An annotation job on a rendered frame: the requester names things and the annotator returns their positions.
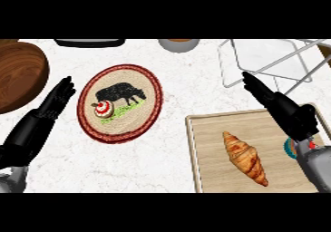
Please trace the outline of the golden brown croissant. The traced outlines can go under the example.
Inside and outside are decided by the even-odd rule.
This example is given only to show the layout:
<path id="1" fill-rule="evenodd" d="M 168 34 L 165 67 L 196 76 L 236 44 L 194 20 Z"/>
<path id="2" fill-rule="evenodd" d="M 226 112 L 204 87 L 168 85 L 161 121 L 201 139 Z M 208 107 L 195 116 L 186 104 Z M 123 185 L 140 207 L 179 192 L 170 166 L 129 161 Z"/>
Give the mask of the golden brown croissant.
<path id="1" fill-rule="evenodd" d="M 223 132 L 223 145 L 229 161 L 248 178 L 261 186 L 267 186 L 266 173 L 256 147 L 239 140 L 228 131 Z"/>

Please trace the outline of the black flat appliance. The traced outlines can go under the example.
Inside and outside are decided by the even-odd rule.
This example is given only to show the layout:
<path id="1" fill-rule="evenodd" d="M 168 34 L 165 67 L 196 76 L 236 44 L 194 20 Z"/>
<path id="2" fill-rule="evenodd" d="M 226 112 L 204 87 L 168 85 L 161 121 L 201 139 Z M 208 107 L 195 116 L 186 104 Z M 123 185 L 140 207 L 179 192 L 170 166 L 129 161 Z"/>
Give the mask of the black flat appliance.
<path id="1" fill-rule="evenodd" d="M 59 46 L 78 48 L 117 47 L 124 43 L 124 39 L 55 39 Z"/>

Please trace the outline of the round placemat with black sheep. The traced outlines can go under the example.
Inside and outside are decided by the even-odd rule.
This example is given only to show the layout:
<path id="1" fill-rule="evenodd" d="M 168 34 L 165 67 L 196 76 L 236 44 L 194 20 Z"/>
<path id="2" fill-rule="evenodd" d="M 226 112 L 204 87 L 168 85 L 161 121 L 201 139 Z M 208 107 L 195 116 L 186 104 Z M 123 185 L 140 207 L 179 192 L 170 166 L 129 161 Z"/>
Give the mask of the round placemat with black sheep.
<path id="1" fill-rule="evenodd" d="M 93 103 L 109 101 L 112 115 L 95 116 Z M 152 72 L 139 65 L 118 64 L 95 75 L 80 93 L 77 115 L 80 127 L 99 142 L 115 144 L 137 138 L 163 108 L 163 88 Z"/>

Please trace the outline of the teal round object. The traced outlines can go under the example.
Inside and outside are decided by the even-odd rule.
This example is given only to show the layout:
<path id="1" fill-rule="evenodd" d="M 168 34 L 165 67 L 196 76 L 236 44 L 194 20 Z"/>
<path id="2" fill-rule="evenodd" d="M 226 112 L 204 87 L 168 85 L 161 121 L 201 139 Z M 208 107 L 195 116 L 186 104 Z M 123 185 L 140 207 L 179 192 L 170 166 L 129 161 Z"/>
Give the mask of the teal round object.
<path id="1" fill-rule="evenodd" d="M 297 156 L 297 154 L 295 154 L 295 141 L 291 138 L 288 138 L 284 142 L 282 147 L 284 147 L 284 151 L 285 151 L 287 155 L 294 159 Z"/>

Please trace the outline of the pale wooden tray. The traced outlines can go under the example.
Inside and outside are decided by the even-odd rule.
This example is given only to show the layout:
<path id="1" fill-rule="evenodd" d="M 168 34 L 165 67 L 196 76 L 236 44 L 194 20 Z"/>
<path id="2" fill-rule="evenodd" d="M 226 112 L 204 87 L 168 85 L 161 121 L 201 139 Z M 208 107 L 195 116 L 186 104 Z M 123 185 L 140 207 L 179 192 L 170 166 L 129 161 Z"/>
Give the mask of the pale wooden tray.
<path id="1" fill-rule="evenodd" d="M 310 193 L 316 190 L 284 150 L 287 135 L 267 111 L 186 117 L 198 193 Z"/>

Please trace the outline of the round brown wooden board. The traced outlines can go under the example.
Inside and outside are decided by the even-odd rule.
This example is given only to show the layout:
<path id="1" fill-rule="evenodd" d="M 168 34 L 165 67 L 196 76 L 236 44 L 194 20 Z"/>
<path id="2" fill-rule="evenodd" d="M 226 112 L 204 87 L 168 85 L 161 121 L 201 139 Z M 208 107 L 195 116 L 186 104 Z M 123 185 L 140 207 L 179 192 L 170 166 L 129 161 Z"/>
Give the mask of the round brown wooden board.
<path id="1" fill-rule="evenodd" d="M 18 110 L 37 97 L 49 72 L 46 54 L 34 44 L 0 45 L 0 114 Z"/>

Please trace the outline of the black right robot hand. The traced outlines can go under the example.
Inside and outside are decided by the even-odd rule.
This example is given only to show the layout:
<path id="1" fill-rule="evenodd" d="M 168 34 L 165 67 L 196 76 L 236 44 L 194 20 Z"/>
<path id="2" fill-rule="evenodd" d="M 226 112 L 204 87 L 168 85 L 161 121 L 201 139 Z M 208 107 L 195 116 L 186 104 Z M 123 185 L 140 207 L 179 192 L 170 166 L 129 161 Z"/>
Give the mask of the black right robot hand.
<path id="1" fill-rule="evenodd" d="M 242 72 L 241 74 L 244 89 L 264 106 L 284 133 L 294 141 L 307 139 L 319 132 L 315 107 L 310 104 L 298 106 L 281 92 L 270 91 L 261 81 L 248 72 Z"/>

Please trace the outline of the grey cup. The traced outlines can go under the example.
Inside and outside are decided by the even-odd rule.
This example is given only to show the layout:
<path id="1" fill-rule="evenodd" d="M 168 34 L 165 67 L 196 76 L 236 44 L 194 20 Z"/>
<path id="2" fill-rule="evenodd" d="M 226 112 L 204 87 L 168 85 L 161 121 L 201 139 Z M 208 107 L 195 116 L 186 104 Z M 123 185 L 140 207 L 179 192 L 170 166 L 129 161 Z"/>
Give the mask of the grey cup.
<path id="1" fill-rule="evenodd" d="M 186 53 L 189 52 L 198 45 L 198 39 L 189 39 L 183 41 L 173 41 L 170 39 L 160 39 L 158 44 L 163 48 L 170 51 L 171 53 Z"/>

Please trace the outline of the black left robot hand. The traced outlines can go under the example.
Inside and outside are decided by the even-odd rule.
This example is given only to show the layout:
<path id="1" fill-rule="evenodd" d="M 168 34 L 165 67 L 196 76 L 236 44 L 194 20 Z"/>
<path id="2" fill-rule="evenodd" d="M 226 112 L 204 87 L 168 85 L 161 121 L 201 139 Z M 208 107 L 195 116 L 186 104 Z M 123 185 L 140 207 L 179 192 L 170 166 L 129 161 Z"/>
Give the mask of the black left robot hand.
<path id="1" fill-rule="evenodd" d="M 0 169 L 30 164 L 46 143 L 55 120 L 74 93 L 74 83 L 67 76 L 55 85 L 40 106 L 22 116 L 0 145 Z"/>

